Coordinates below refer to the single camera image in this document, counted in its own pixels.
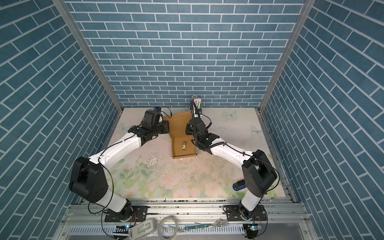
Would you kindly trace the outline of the brown cardboard paper box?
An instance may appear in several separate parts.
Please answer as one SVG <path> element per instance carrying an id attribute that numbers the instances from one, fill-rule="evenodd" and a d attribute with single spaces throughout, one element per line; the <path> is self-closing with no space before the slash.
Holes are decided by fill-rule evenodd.
<path id="1" fill-rule="evenodd" d="M 172 140 L 173 159 L 183 159 L 197 156 L 197 147 L 193 145 L 191 140 L 193 136 L 186 135 L 187 123 L 192 119 L 190 112 L 184 112 L 173 115 L 171 118 L 165 117 L 164 120 L 169 122 L 169 136 Z M 182 151 L 183 142 L 187 142 L 187 151 Z"/>

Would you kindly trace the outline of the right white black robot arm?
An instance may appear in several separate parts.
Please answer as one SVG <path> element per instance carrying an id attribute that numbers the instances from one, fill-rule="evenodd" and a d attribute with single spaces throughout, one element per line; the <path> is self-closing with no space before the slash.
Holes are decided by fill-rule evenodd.
<path id="1" fill-rule="evenodd" d="M 191 100 L 190 110 L 192 119 L 187 124 L 186 134 L 193 136 L 191 142 L 201 151 L 219 156 L 242 170 L 247 192 L 239 203 L 239 213 L 244 220 L 251 220 L 262 198 L 273 183 L 280 180 L 278 170 L 263 151 L 243 150 L 210 133 L 194 100 Z"/>

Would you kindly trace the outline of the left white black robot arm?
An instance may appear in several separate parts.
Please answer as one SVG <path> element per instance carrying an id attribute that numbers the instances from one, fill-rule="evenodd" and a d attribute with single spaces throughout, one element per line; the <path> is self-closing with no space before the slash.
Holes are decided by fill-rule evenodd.
<path id="1" fill-rule="evenodd" d="M 147 110 L 141 123 L 132 126 L 116 143 L 93 156 L 75 160 L 69 190 L 90 203 L 116 213 L 120 221 L 127 221 L 133 212 L 131 202 L 115 192 L 114 183 L 108 184 L 106 173 L 111 175 L 110 169 L 124 156 L 158 135 L 168 134 L 169 130 L 169 122 L 164 120 L 161 107 Z"/>

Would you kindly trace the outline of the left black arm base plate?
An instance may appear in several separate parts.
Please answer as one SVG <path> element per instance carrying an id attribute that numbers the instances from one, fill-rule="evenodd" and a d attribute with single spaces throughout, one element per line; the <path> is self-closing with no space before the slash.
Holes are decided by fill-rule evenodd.
<path id="1" fill-rule="evenodd" d="M 106 215 L 104 219 L 106 223 L 137 223 L 146 220 L 148 206 L 128 206 L 119 213 L 106 209 L 103 213 Z"/>

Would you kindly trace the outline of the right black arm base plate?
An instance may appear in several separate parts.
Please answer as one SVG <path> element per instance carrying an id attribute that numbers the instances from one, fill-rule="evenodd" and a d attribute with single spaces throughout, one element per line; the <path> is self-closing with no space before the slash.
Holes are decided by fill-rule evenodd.
<path id="1" fill-rule="evenodd" d="M 241 205 L 224 205 L 224 213 L 228 221 L 266 221 L 267 211 L 263 205 L 257 205 L 252 211 Z"/>

